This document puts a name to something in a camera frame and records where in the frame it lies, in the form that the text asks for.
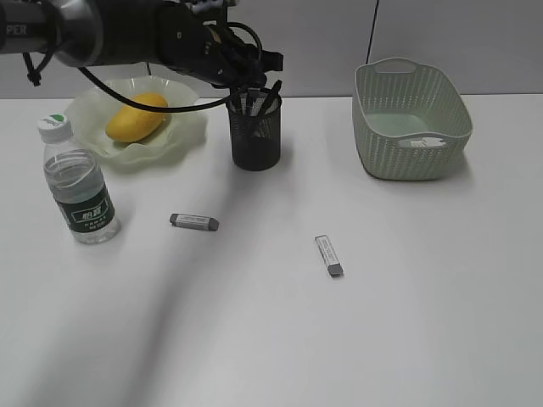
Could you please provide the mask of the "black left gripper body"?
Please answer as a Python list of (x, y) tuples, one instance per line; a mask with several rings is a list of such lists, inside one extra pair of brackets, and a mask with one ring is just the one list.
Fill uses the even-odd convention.
[(266, 74), (283, 71), (283, 55), (244, 42), (236, 22), (205, 24), (180, 3), (159, 8), (159, 63), (215, 88), (266, 85)]

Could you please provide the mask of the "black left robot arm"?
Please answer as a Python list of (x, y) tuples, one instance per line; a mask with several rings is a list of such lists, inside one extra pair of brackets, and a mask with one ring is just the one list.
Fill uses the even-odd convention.
[(283, 55), (228, 19), (234, 1), (3, 1), (1, 52), (41, 53), (73, 68), (160, 64), (215, 88), (263, 87)]

